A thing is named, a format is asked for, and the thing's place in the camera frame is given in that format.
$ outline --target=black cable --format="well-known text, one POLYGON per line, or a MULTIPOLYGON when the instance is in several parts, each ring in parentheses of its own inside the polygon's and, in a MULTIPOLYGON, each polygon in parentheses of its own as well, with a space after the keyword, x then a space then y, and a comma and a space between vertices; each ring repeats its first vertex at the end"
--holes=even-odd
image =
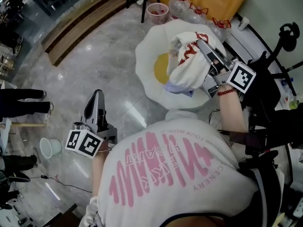
POLYGON ((220 111, 220 109, 213 109, 210 114, 208 115, 208 124, 210 124, 210 120, 212 119, 212 114, 215 112, 220 111))
POLYGON ((30 179, 34 179, 34 178, 53 179, 53 180, 55 180, 56 182, 58 182, 58 183, 62 184, 63 186, 65 186, 65 187, 74 187, 74 188, 80 189, 80 190, 82 190, 82 191, 90 192, 90 191, 84 190, 84 189, 82 189, 82 188, 75 187, 75 186, 73 186, 73 185, 66 185, 66 184, 63 184, 63 183, 59 182, 58 180, 56 180, 56 179, 54 179, 54 178, 52 178, 52 177, 45 176, 45 175, 36 176, 36 177, 30 177, 30 179))

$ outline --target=red bracelet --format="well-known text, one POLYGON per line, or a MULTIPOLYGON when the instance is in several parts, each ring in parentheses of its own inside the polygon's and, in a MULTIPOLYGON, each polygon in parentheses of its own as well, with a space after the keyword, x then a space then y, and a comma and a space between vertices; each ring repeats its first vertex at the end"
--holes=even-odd
POLYGON ((230 89, 230 90, 218 93, 218 96, 222 96, 222 95, 225 95, 225 94, 228 94, 228 93, 232 93, 232 92, 235 92, 235 91, 236 91, 236 89, 233 88, 233 89, 230 89))

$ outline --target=white cloth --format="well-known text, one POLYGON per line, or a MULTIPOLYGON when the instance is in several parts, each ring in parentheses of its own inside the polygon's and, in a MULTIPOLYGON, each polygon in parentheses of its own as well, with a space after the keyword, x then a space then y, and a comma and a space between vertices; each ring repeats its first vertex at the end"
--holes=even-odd
POLYGON ((188 92, 202 86, 210 63, 197 46, 199 39, 215 49, 215 40, 203 32, 183 32, 172 38, 167 67, 169 81, 164 87, 169 92, 188 92))
POLYGON ((234 216, 250 204, 255 183, 241 175, 224 138, 193 118, 158 122, 119 142, 103 168, 98 201, 80 227, 156 227, 190 212, 234 216))

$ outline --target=white t-shirt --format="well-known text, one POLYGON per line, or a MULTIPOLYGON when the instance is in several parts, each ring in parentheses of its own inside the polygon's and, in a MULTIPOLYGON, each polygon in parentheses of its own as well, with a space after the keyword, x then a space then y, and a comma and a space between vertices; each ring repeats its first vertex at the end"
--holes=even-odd
POLYGON ((234 216, 257 191, 237 169, 225 139, 205 122, 158 122, 109 153, 98 197, 91 199, 80 226, 94 218, 98 226, 156 227, 181 213, 234 216))

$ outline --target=white wall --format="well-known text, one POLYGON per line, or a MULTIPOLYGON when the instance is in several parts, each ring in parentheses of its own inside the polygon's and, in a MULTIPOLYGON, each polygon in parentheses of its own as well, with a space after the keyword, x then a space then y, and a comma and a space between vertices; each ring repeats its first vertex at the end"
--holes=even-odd
MULTIPOLYGON (((282 49, 278 60, 285 68, 303 61, 303 0, 245 0, 238 12, 249 18, 252 27, 272 50, 278 42, 280 27, 296 22, 301 30, 297 47, 292 52, 282 49)), ((303 94, 303 67, 289 75, 294 78, 297 93, 303 94)))

